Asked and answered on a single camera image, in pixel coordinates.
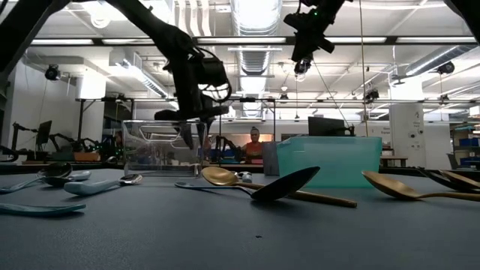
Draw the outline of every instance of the man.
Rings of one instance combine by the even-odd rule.
[[[243,145],[241,150],[247,155],[247,160],[261,159],[262,158],[262,143],[259,142],[260,131],[256,127],[252,127],[250,130],[251,142]]]

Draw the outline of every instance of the gray table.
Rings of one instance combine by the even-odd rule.
[[[122,176],[93,171],[91,181]],[[1,185],[33,175],[0,176]],[[419,191],[445,191],[396,175]],[[271,178],[254,175],[255,182]],[[173,187],[146,178],[90,197],[37,185],[0,203],[70,205],[59,218],[0,215],[0,269],[478,269],[480,204],[433,198],[402,202],[374,189],[322,189],[356,200],[341,208],[244,193]],[[198,185],[204,180],[189,180]]]

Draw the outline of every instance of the ceiling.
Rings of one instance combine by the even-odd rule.
[[[186,24],[190,25],[191,9],[189,1],[186,1]],[[451,35],[470,36],[470,31],[463,20],[447,7],[406,9],[411,6],[423,4],[439,6],[443,1],[417,1],[417,0],[364,0],[362,9],[358,7],[359,2],[346,3],[340,10],[335,20],[326,31],[327,36],[387,36],[387,35]],[[232,17],[228,9],[230,3],[225,0],[210,0],[209,26],[214,36],[233,35]],[[283,0],[280,18],[296,11],[297,1]],[[5,14],[15,5],[15,2],[7,6]],[[175,1],[175,24],[179,24],[179,3]],[[279,36],[292,36],[294,29],[280,21],[278,28]],[[69,4],[67,9],[61,10],[52,15],[37,38],[139,38],[146,35],[135,25],[127,20],[112,21],[105,28],[92,26],[90,13],[81,4]],[[215,46],[214,53],[225,64],[227,75],[235,90],[239,89],[239,66],[235,52],[227,49],[231,46]],[[268,75],[265,87],[265,96],[278,98],[282,86],[287,86],[286,93],[290,99],[314,99],[329,98],[328,90],[336,99],[352,98],[352,93],[362,96],[363,88],[360,88],[364,80],[376,76],[379,71],[392,65],[406,66],[416,62],[422,57],[440,46],[337,46],[332,54],[325,51],[314,53],[314,63],[307,72],[303,82],[297,82],[293,73],[288,70],[292,68],[290,57],[293,46],[280,46],[281,51],[273,53],[268,68]],[[154,46],[132,46],[125,47],[127,50],[138,53],[143,60],[143,69],[149,72],[155,79],[165,86],[169,95],[173,95],[173,78],[162,70],[166,59]],[[119,67],[108,63],[112,47],[32,47],[28,50],[29,56],[81,56],[103,68],[109,75],[107,91],[123,92],[127,96],[155,98],[146,87],[131,76],[125,76],[125,72]],[[474,49],[454,61],[456,70],[451,75],[444,75],[442,83],[437,73],[426,73],[422,75],[423,92],[426,98],[436,98],[441,93],[462,86],[480,83],[476,79],[480,67],[480,49]],[[380,98],[389,98],[389,84],[384,82],[379,85],[369,85],[379,90]],[[480,91],[473,89],[459,94],[455,99],[471,99],[480,97]],[[280,106],[291,107],[291,103]],[[334,105],[314,104],[310,107],[332,107]]]

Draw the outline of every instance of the computer monitor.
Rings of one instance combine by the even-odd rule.
[[[52,121],[46,121],[40,124],[37,132],[36,145],[42,146],[45,143],[48,143],[50,129],[52,128]]]
[[[346,136],[344,120],[309,117],[308,136]]]

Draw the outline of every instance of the spoon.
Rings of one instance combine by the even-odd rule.
[[[31,217],[54,217],[84,209],[86,205],[69,206],[31,206],[0,203],[0,213],[9,215],[24,215]]]
[[[267,184],[265,187],[262,187],[259,190],[253,192],[250,195],[250,197],[254,200],[259,200],[264,202],[274,201],[276,199],[283,198],[288,194],[294,193],[295,191],[303,187],[305,184],[307,184],[318,173],[319,170],[320,170],[320,167],[313,166],[310,168],[301,169],[294,173],[290,173],[289,175],[279,178],[278,180],[273,181],[272,183]]]
[[[239,182],[238,177],[233,172],[219,167],[206,167],[202,170],[202,175],[208,182],[210,182],[210,184],[215,186],[241,186],[254,190],[259,190],[260,188],[264,187],[262,184]],[[304,191],[296,191],[295,193],[288,194],[288,197],[308,202],[326,203],[333,206],[345,206],[350,208],[357,207],[356,202],[348,199],[338,199],[331,196],[319,195]]]
[[[68,193],[79,195],[79,196],[88,196],[100,193],[105,191],[108,188],[111,188],[116,185],[125,186],[125,185],[136,185],[142,181],[142,176],[138,174],[130,174],[123,176],[120,180],[106,180],[99,181],[93,184],[86,184],[82,182],[72,181],[64,185],[64,190]]]
[[[465,188],[480,188],[480,183],[457,173],[440,170],[440,173],[448,180],[464,186]]]
[[[430,197],[448,197],[459,200],[471,200],[480,202],[480,194],[442,192],[422,195],[420,193],[417,193],[414,189],[405,185],[404,183],[389,178],[385,175],[381,175],[377,172],[364,171],[361,172],[361,174],[363,174],[363,176],[370,182],[370,184],[372,184],[379,191],[382,191],[385,194],[402,200],[420,200]]]
[[[205,189],[212,189],[212,190],[239,190],[243,191],[246,194],[252,196],[252,193],[244,187],[215,187],[215,186],[194,186],[192,184],[184,183],[184,182],[176,182],[175,186],[177,188],[186,188],[192,190],[205,190]]]
[[[75,181],[85,181],[89,180],[91,172],[85,171],[78,174],[69,175],[68,177],[45,177],[42,178],[42,181],[48,185],[51,185],[56,188],[63,188],[66,183],[75,182]]]
[[[420,168],[418,167],[417,170],[425,177],[428,177],[429,179],[432,179],[434,180],[435,182],[443,185],[443,186],[446,186],[447,188],[451,188],[453,190],[456,190],[456,191],[461,191],[461,192],[464,192],[464,193],[471,193],[471,194],[480,194],[480,191],[478,190],[473,190],[471,188],[468,188],[468,187],[465,187],[463,186],[462,184],[458,184],[456,182],[453,182],[453,181],[449,181],[447,178],[441,176],[441,175],[438,175],[434,172],[429,172],[427,171],[426,169],[423,169],[423,168]]]
[[[52,163],[49,166],[41,169],[37,173],[37,178],[33,180],[24,181],[23,183],[14,184],[10,187],[0,187],[0,194],[9,194],[15,191],[19,191],[23,188],[26,188],[31,183],[39,181],[45,177],[66,177],[72,172],[72,166],[70,163],[66,162],[57,162]]]

